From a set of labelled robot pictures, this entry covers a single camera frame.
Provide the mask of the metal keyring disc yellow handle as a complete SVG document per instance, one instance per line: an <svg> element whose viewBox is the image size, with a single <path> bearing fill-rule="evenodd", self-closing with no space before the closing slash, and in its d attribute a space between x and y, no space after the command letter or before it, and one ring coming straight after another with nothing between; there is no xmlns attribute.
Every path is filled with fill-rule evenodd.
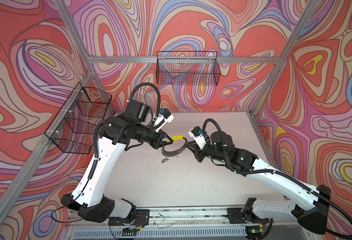
<svg viewBox="0 0 352 240"><path fill-rule="evenodd" d="M170 145L162 147L161 153L166 158L176 157L186 150L187 139L183 136L172 137Z"/></svg>

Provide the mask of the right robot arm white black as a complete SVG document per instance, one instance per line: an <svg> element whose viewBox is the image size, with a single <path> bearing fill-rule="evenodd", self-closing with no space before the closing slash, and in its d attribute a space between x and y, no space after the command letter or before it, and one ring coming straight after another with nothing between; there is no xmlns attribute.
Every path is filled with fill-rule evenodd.
<svg viewBox="0 0 352 240"><path fill-rule="evenodd" d="M259 181L286 198L280 202L249 198L242 213L249 220L258 218L293 221L318 235L329 233L341 239L352 240L352 233L338 233L327 227L329 208L340 213L352 227L352 217L331 201L329 187L304 183L272 167L256 154L236 148L232 137L213 119L205 120L202 127L194 127L188 134L193 139L188 144L198 162L209 158L215 165Z"/></svg>

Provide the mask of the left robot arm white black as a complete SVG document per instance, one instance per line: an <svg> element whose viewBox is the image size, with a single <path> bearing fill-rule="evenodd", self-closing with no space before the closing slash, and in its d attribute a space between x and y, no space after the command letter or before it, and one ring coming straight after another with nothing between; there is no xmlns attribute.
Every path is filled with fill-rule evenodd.
<svg viewBox="0 0 352 240"><path fill-rule="evenodd" d="M106 197L104 189L121 153L132 148L131 140L138 141L139 146L148 143L155 150L173 143L172 138L162 130L166 123L173 120L173 116L169 110L161 109L161 100L157 101L151 123L148 126L142 124L150 107L135 101L133 97L141 87L147 86L152 87L157 96L161 95L152 83L138 84L131 92L126 110L108 117L95 128L94 156L77 187L61 199L62 208L76 211L81 220L102 223L112 218L125 224L135 221L136 206L125 199Z"/></svg>

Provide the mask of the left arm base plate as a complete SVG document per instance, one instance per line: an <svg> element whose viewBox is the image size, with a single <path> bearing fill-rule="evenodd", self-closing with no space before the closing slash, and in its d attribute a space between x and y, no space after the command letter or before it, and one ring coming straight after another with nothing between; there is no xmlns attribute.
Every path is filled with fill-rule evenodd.
<svg viewBox="0 0 352 240"><path fill-rule="evenodd" d="M113 217L109 218L109 226L134 226L145 227L149 223L150 210L149 209L136 209L131 211L126 218Z"/></svg>

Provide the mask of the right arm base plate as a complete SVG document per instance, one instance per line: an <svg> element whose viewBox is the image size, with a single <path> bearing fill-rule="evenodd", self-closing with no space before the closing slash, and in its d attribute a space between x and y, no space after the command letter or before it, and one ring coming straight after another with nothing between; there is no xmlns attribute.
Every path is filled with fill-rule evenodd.
<svg viewBox="0 0 352 240"><path fill-rule="evenodd" d="M269 219L260 219L252 211L242 208L228 208L224 217L229 219L231 224L268 224Z"/></svg>

